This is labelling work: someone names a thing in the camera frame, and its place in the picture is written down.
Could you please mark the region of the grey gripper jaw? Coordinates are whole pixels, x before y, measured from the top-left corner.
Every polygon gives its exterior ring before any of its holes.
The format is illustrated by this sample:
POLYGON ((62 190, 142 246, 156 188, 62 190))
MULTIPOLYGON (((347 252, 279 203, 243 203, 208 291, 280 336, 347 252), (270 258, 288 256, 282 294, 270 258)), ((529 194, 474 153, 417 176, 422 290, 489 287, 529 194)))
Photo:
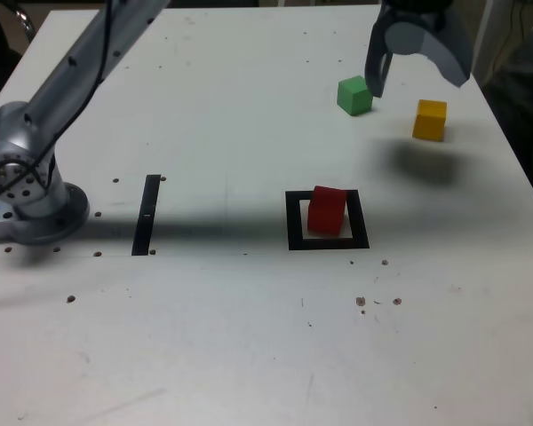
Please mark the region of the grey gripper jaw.
POLYGON ((392 54, 426 57, 454 86, 470 78, 473 46, 454 9, 401 15, 386 31, 386 46, 392 54))
POLYGON ((373 25, 365 61, 365 81, 371 95, 381 98, 394 52, 388 46, 386 34, 397 21, 395 11, 381 11, 373 25))

